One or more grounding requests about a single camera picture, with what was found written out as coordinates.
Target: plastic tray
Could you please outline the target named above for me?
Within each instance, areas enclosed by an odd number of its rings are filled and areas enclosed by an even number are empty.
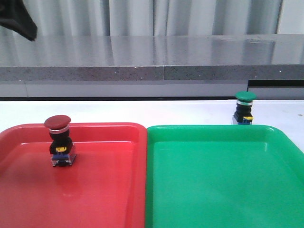
[[[148,128],[146,227],[304,227],[304,155],[268,126]]]
[[[42,124],[0,134],[1,228],[142,228],[147,133],[134,123],[71,123],[76,159],[53,167]]]

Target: red tray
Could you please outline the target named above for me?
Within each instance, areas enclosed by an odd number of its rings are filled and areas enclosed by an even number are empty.
[[[42,124],[0,133],[0,227],[142,228],[146,129],[71,123],[76,159],[53,167]]]

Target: green button cap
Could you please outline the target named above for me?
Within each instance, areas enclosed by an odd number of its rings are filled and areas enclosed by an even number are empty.
[[[257,98],[257,96],[248,91],[240,91],[236,93],[236,98],[240,101],[251,102]]]

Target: gray countertop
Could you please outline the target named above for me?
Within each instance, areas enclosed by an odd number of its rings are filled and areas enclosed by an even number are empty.
[[[4,81],[304,79],[304,35],[1,37]]]

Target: white table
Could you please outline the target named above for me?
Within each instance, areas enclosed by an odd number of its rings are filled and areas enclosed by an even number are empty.
[[[236,101],[2,101],[0,132],[65,114],[73,123],[231,124]],[[254,124],[282,130],[304,152],[304,100],[254,101]]]

